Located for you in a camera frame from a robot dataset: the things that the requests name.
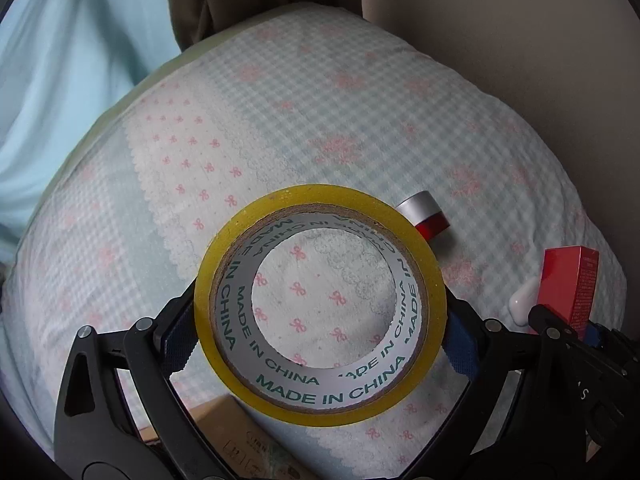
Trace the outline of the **red silver small jar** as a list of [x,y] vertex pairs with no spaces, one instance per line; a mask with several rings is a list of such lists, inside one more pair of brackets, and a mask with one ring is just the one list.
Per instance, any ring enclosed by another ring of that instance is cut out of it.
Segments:
[[396,210],[419,231],[427,242],[431,242],[450,227],[442,208],[428,191],[417,192],[407,197],[396,206]]

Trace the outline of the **white earbuds case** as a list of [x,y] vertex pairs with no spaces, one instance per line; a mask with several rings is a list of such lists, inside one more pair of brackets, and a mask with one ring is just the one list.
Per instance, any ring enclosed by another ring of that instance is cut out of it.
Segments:
[[508,309],[516,326],[528,325],[528,315],[537,303],[538,290],[539,278],[530,278],[510,297]]

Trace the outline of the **brown cardboard box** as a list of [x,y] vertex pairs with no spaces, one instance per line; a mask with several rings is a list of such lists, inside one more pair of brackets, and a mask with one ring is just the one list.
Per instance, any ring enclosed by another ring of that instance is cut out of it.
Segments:
[[244,478],[317,479],[265,432],[230,394],[190,408],[196,426],[233,471]]

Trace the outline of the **yellow packing tape roll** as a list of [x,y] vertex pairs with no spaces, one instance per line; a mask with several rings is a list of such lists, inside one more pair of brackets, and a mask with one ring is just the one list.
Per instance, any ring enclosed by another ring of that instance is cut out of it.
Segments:
[[386,412],[427,378],[445,287],[396,206],[328,184],[193,194],[205,388],[281,422],[336,427]]

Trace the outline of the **red white carton box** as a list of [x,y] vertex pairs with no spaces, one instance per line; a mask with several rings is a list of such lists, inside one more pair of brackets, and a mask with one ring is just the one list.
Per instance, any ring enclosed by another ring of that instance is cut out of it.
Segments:
[[580,339],[587,330],[598,269],[595,249],[565,246],[544,251],[537,304],[554,312]]

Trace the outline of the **light blue curtain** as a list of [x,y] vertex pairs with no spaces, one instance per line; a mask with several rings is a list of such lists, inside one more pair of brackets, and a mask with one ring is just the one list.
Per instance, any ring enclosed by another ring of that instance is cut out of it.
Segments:
[[1,21],[1,260],[99,116],[179,53],[167,0],[14,0]]

